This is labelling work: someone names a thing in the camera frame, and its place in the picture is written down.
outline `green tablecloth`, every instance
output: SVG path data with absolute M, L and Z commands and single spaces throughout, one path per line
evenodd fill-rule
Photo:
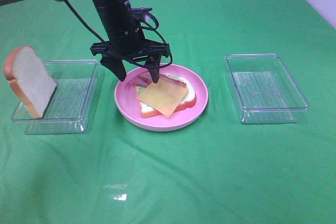
M 71 2 L 105 36 L 91 0 Z M 90 131 L 25 135 L 0 78 L 0 223 L 335 223 L 335 29 L 304 0 L 131 2 L 154 8 L 174 63 L 203 78 L 206 110 L 178 131 L 140 129 L 118 111 L 118 80 L 102 68 Z M 43 61 L 99 59 L 94 42 L 64 3 L 0 7 L 2 62 L 21 45 Z M 281 56 L 310 103 L 299 123 L 238 120 L 224 56 L 264 52 Z

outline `cheese slice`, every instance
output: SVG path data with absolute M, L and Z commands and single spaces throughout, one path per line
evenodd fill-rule
M 157 83 L 152 82 L 149 84 L 138 95 L 138 100 L 169 117 L 176 107 L 180 105 L 187 92 L 188 89 L 186 87 L 159 79 Z

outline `ham slice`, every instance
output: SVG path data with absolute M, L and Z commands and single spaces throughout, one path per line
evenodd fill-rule
M 186 87 L 187 84 L 183 81 L 180 81 L 180 80 L 175 80 L 175 79 L 172 79 L 172 78 L 169 78 L 168 76 L 164 75 L 164 74 L 160 74 L 160 79 L 166 81 L 166 82 L 169 82 L 171 84 L 174 84 L 174 85 L 178 85 L 178 86 L 181 86 L 181 87 Z M 134 77 L 130 83 L 134 86 L 141 86 L 141 87 L 147 87 L 149 84 L 151 84 L 153 81 L 152 81 L 152 77 L 151 77 L 151 74 L 146 71 L 146 72 L 143 72 L 143 73 L 140 73 L 139 75 L 137 75 L 136 77 Z

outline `white bread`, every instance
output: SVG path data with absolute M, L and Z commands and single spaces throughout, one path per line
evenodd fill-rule
M 177 77 L 177 76 L 174 76 L 174 75 L 169 74 L 169 73 L 165 73 L 164 75 L 168 76 L 171 79 L 183 81 L 184 83 L 186 83 L 186 87 L 188 89 L 187 95 L 183 98 L 182 102 L 180 103 L 179 106 L 177 106 L 177 108 L 175 109 L 174 112 L 182 111 L 182 110 L 185 110 L 187 108 L 193 107 L 196 103 L 196 93 L 195 93 L 195 89 L 192 86 L 192 84 L 187 79 L 185 79 L 183 77 Z M 141 92 L 141 90 L 143 90 L 143 89 L 144 89 L 144 87 L 135 86 L 135 90 L 136 90 L 137 94 L 139 94 L 139 92 Z M 151 106 L 149 106 L 149 105 L 147 105 L 147 104 L 145 104 L 141 101 L 139 101 L 139 103 L 140 103 L 141 117 L 142 118 L 150 118 L 150 117 L 153 117 L 153 116 L 161 115 L 161 113 L 158 110 L 152 108 Z
M 14 49 L 4 63 L 4 75 L 33 118 L 42 118 L 56 88 L 31 46 Z

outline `transparent tray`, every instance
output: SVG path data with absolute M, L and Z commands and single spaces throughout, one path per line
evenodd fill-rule
M 242 123 L 296 123 L 308 102 L 276 54 L 225 57 L 227 79 Z
M 46 61 L 44 65 L 57 82 L 56 90 L 41 119 L 33 119 L 20 102 L 12 121 L 26 126 L 25 134 L 82 133 L 94 113 L 99 96 L 96 60 Z

